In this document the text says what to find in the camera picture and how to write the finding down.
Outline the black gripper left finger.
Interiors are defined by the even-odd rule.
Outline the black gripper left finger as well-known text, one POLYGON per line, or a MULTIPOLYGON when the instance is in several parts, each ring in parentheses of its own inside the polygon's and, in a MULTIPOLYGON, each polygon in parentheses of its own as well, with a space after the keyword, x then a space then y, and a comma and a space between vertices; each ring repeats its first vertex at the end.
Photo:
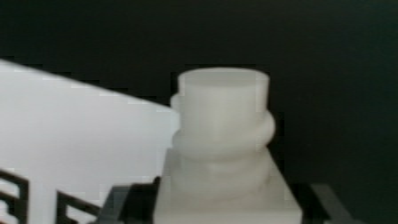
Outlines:
POLYGON ((160 178, 114 186, 93 224, 155 224, 158 187, 160 178))

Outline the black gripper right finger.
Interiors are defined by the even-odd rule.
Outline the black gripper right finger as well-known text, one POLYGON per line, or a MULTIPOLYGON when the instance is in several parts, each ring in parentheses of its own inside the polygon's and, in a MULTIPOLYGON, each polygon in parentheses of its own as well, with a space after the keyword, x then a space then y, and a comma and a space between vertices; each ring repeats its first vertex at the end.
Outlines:
POLYGON ((354 218, 327 184, 297 183, 290 187, 302 208, 300 224, 368 224, 354 218))

